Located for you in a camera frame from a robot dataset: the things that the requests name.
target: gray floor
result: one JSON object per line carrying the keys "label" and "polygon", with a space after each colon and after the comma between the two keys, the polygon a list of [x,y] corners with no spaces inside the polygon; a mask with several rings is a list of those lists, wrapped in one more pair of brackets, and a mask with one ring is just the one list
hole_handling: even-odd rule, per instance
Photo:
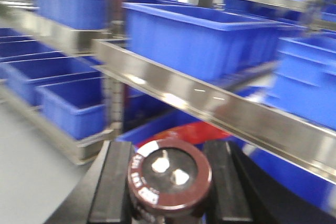
{"label": "gray floor", "polygon": [[75,166],[0,101],[0,223],[41,224],[90,165]]}

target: blue plastic bin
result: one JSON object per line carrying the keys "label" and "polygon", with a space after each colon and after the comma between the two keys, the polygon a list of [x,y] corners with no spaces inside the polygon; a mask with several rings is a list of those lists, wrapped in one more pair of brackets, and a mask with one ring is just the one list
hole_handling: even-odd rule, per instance
{"label": "blue plastic bin", "polygon": [[282,61],[265,103],[336,129],[336,39],[283,39],[280,53]]}
{"label": "blue plastic bin", "polygon": [[321,12],[321,19],[336,22],[336,5],[329,5]]}
{"label": "blue plastic bin", "polygon": [[274,19],[278,15],[278,10],[275,8],[255,5],[251,10],[251,13],[262,18]]}
{"label": "blue plastic bin", "polygon": [[11,28],[0,28],[0,38],[14,36],[23,36],[23,34]]}
{"label": "blue plastic bin", "polygon": [[37,40],[14,41],[0,43],[0,58],[52,52],[54,49],[41,44]]}
{"label": "blue plastic bin", "polygon": [[82,30],[105,27],[106,4],[106,0],[37,0],[40,15]]}
{"label": "blue plastic bin", "polygon": [[32,39],[31,36],[24,36],[23,34],[11,28],[0,28],[0,43],[31,40],[31,39]]}
{"label": "blue plastic bin", "polygon": [[19,55],[19,56],[9,56],[9,57],[0,57],[1,62],[11,62],[11,61],[22,61],[22,60],[35,60],[35,59],[48,59],[48,58],[60,58],[66,57],[61,52],[40,52],[37,54],[28,54],[28,55]]}
{"label": "blue plastic bin", "polygon": [[89,64],[75,58],[38,59],[3,63],[6,85],[32,106],[40,105],[35,88],[58,82],[99,77]]}
{"label": "blue plastic bin", "polygon": [[106,125],[102,79],[92,78],[40,86],[42,114],[77,140]]}
{"label": "blue plastic bin", "polygon": [[143,3],[143,4],[159,4],[159,5],[185,5],[193,6],[189,3],[182,3],[177,0],[127,0],[130,3]]}
{"label": "blue plastic bin", "polygon": [[243,13],[250,13],[253,7],[253,2],[247,0],[224,0],[225,10],[239,11]]}
{"label": "blue plastic bin", "polygon": [[124,3],[129,49],[168,67],[211,81],[274,50],[279,23],[213,9]]}
{"label": "blue plastic bin", "polygon": [[127,99],[124,103],[124,131],[133,129],[144,120],[171,110],[168,104],[151,97],[139,90],[128,87]]}
{"label": "blue plastic bin", "polygon": [[199,121],[197,118],[182,111],[174,110],[134,130],[128,131],[116,138],[116,141],[129,141],[137,145],[147,138],[173,127]]}
{"label": "blue plastic bin", "polygon": [[10,37],[0,37],[0,43],[3,42],[15,42],[15,41],[26,41],[32,40],[31,36],[10,36]]}
{"label": "blue plastic bin", "polygon": [[1,63],[12,61],[34,60],[34,59],[60,58],[60,57],[65,57],[65,55],[60,52],[41,52],[38,54],[30,54],[30,55],[0,57],[0,79],[8,78],[6,69],[4,68],[4,65]]}

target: red and brown capacitor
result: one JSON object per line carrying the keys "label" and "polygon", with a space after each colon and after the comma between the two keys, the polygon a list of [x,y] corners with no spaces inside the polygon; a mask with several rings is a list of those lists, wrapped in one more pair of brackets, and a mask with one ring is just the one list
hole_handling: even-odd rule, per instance
{"label": "red and brown capacitor", "polygon": [[142,219],[155,224],[199,223],[211,179],[204,154],[176,138],[143,145],[128,169],[134,208]]}

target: red surface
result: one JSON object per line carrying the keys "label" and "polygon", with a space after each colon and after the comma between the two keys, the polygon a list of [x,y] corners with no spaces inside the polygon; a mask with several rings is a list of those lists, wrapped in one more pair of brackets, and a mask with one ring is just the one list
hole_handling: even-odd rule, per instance
{"label": "red surface", "polygon": [[191,144],[202,144],[209,140],[226,138],[228,136],[230,136],[229,133],[222,131],[208,123],[195,122],[162,131],[139,143],[137,147],[141,147],[142,145],[153,140],[159,140],[168,137],[177,137]]}

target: white label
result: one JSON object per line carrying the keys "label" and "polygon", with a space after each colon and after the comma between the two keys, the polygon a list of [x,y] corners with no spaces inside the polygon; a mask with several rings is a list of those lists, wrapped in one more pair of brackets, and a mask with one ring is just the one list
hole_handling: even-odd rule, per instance
{"label": "white label", "polygon": [[143,156],[136,154],[136,156],[133,157],[132,160],[132,169],[138,169],[140,161],[143,159]]}
{"label": "white label", "polygon": [[147,187],[142,187],[138,191],[139,195],[147,202],[156,205],[159,200],[159,195],[150,191]]}
{"label": "white label", "polygon": [[144,157],[147,157],[152,152],[159,149],[159,146],[157,145],[156,141],[151,141],[144,146],[142,146],[140,149],[138,149],[138,153],[141,154]]}
{"label": "white label", "polygon": [[143,185],[140,179],[139,173],[132,173],[131,177],[132,177],[132,182],[136,188],[139,188]]}

